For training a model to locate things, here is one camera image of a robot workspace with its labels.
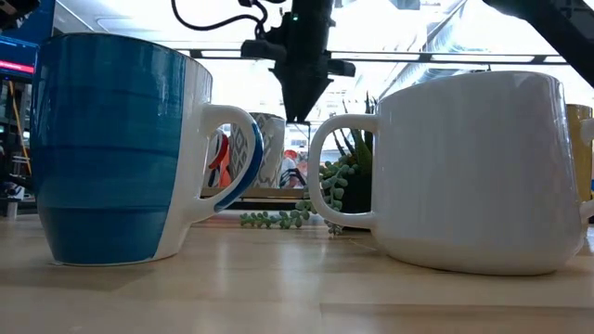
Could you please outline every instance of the yellow mug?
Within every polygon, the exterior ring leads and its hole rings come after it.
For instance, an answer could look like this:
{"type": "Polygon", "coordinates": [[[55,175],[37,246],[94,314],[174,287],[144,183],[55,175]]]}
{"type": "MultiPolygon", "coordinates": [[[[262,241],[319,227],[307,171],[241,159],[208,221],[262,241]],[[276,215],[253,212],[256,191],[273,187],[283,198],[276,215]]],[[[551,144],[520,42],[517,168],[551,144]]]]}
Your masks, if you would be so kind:
{"type": "Polygon", "coordinates": [[[580,122],[592,118],[592,108],[576,104],[567,105],[569,135],[574,154],[577,194],[582,201],[592,197],[592,143],[585,144],[580,137],[580,122]]]}

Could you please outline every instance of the blue mug handle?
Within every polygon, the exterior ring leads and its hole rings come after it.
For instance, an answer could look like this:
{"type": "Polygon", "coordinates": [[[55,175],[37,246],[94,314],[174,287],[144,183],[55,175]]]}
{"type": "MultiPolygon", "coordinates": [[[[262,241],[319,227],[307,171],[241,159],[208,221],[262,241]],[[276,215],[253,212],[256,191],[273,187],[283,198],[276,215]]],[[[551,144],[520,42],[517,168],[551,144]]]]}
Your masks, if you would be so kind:
{"type": "MultiPolygon", "coordinates": [[[[192,203],[187,207],[187,218],[191,222],[197,222],[207,219],[217,212],[225,209],[235,199],[237,199],[243,192],[252,184],[253,179],[258,174],[262,158],[264,156],[264,144],[262,140],[262,134],[256,124],[255,120],[250,114],[240,108],[232,106],[219,106],[219,105],[200,105],[197,108],[202,108],[201,112],[194,112],[195,115],[200,115],[200,121],[198,126],[198,133],[194,136],[194,140],[205,141],[209,140],[209,135],[214,132],[219,126],[225,123],[235,123],[241,131],[246,134],[245,140],[248,142],[248,152],[252,154],[248,156],[246,163],[241,168],[238,177],[223,191],[216,194],[215,196],[208,199],[201,199],[199,190],[198,195],[192,200],[192,203]]],[[[204,157],[200,159],[206,160],[206,150],[203,152],[204,157]]]]}

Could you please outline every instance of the red light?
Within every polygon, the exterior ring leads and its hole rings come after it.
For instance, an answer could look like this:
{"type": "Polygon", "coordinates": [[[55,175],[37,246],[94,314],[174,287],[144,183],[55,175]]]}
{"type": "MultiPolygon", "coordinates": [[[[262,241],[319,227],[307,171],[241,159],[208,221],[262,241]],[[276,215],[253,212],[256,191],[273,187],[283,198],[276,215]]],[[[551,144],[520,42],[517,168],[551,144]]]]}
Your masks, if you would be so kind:
{"type": "Polygon", "coordinates": [[[34,68],[32,66],[11,63],[8,61],[3,61],[3,60],[0,60],[0,68],[10,69],[10,70],[14,70],[14,71],[24,71],[24,72],[27,72],[30,74],[33,74],[33,71],[34,71],[34,68]]]}

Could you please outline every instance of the table surface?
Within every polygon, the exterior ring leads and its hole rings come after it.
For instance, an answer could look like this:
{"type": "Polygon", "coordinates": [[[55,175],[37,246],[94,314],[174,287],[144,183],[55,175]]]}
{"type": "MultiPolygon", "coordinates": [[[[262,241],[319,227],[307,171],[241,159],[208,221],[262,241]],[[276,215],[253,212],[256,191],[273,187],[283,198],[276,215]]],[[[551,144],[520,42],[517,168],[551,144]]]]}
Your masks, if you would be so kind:
{"type": "Polygon", "coordinates": [[[3,334],[594,333],[593,291],[589,243],[553,275],[473,276],[399,263],[369,233],[215,219],[173,258],[82,268],[52,264],[36,216],[0,221],[3,334]]]}

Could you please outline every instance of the striped blue mug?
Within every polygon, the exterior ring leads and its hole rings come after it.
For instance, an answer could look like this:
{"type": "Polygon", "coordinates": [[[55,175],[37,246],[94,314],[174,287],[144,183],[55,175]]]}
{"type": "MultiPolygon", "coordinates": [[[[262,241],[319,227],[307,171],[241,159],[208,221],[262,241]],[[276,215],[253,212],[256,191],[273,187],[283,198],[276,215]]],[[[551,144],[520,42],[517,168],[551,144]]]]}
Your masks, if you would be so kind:
{"type": "Polygon", "coordinates": [[[179,252],[191,223],[252,182],[263,144],[244,110],[210,103],[212,75],[150,42],[105,33],[54,37],[33,80],[32,170],[56,261],[141,263],[179,252]],[[200,198],[209,135],[246,135],[248,161],[223,192],[200,198]]]}

